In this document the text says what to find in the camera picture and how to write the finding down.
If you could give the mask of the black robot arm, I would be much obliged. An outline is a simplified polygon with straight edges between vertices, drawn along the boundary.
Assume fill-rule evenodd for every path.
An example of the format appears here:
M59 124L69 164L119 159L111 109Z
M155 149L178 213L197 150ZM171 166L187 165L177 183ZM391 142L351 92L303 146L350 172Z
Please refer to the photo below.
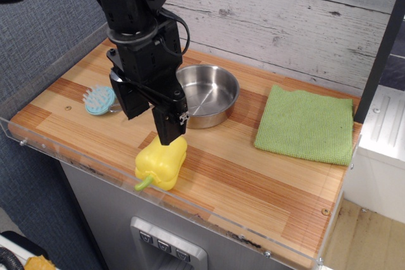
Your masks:
M128 119L149 108L162 145L186 131L188 108L176 72L187 51L178 24L185 22L163 7L166 0L96 0L108 23L110 81Z

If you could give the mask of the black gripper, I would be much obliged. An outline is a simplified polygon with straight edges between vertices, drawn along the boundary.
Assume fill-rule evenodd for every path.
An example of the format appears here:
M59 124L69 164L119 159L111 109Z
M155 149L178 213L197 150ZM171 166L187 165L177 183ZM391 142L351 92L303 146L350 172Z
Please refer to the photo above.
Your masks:
M117 54L113 63L111 86L126 117L131 120L149 109L161 145L170 145L187 128L187 101L176 72L182 64L177 23L166 20L150 32L134 35L108 30Z

